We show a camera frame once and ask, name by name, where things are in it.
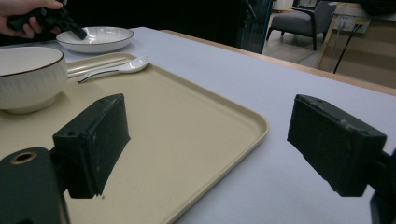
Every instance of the gray floor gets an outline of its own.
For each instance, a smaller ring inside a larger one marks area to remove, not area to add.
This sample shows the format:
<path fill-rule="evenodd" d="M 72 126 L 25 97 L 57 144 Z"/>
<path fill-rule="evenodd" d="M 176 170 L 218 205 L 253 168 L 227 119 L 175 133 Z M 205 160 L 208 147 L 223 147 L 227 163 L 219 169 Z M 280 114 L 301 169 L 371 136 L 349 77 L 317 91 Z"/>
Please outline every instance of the gray floor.
<path fill-rule="evenodd" d="M 311 37 L 273 31 L 268 41 L 265 41 L 263 55 L 297 63 L 308 67 L 315 67 L 323 44 L 323 35 L 317 37 L 317 50 L 313 50 Z"/>

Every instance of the tabletop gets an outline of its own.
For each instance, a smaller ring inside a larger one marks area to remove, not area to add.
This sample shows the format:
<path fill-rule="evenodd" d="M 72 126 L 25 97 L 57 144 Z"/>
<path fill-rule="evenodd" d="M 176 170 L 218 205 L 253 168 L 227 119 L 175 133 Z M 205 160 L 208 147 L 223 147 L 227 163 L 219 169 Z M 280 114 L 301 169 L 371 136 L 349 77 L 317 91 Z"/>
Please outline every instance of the tabletop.
<path fill-rule="evenodd" d="M 388 136 L 396 148 L 394 90 L 146 27 L 132 29 L 119 52 L 148 55 L 151 62 L 243 105 L 267 119 L 263 141 L 176 223 L 371 223 L 367 187 L 362 197 L 343 198 L 287 141 L 296 94 L 325 100 Z M 63 49 L 57 42 L 30 46 L 60 49 L 68 63 L 96 56 Z"/>

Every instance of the bowl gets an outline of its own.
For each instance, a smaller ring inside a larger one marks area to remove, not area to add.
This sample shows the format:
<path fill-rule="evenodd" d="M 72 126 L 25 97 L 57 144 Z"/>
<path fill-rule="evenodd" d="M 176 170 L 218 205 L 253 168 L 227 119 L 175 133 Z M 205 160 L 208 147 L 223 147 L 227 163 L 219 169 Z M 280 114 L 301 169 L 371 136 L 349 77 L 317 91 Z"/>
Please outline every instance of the bowl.
<path fill-rule="evenodd" d="M 0 49 L 0 109 L 24 114 L 53 103 L 67 81 L 67 64 L 58 49 Z"/>
<path fill-rule="evenodd" d="M 118 27 L 85 27 L 87 37 L 81 40 L 73 32 L 58 34 L 56 40 L 66 49 L 81 53 L 103 53 L 121 49 L 131 43 L 134 32 Z"/>

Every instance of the spoon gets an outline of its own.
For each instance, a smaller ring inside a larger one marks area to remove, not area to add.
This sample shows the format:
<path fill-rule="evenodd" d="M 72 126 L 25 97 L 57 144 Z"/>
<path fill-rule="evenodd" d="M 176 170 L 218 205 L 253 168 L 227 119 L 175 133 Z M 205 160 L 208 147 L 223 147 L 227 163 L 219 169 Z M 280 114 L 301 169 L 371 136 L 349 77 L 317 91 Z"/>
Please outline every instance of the spoon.
<path fill-rule="evenodd" d="M 121 73 L 139 72 L 142 69 L 144 69 L 148 64 L 149 64 L 149 56 L 138 57 L 131 60 L 128 63 L 119 66 L 97 69 L 89 73 L 86 73 L 85 75 L 79 77 L 77 82 L 81 83 L 89 77 L 94 77 L 96 75 L 103 74 L 106 72 L 121 72 Z"/>

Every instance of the hand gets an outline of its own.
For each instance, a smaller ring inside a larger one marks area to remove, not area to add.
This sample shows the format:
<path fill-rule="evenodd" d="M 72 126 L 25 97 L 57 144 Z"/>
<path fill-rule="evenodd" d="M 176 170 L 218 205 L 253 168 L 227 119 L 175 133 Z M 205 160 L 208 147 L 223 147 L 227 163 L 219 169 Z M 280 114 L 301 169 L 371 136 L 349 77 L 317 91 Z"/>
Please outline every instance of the hand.
<path fill-rule="evenodd" d="M 24 24 L 21 31 L 14 31 L 7 26 L 8 17 L 26 14 L 35 8 L 60 9 L 62 6 L 63 4 L 56 0 L 0 0 L 0 34 L 32 39 L 35 33 L 40 34 L 42 32 L 42 28 L 35 17 L 29 18 L 29 23 Z M 61 32 L 58 27 L 51 31 L 55 34 Z"/>

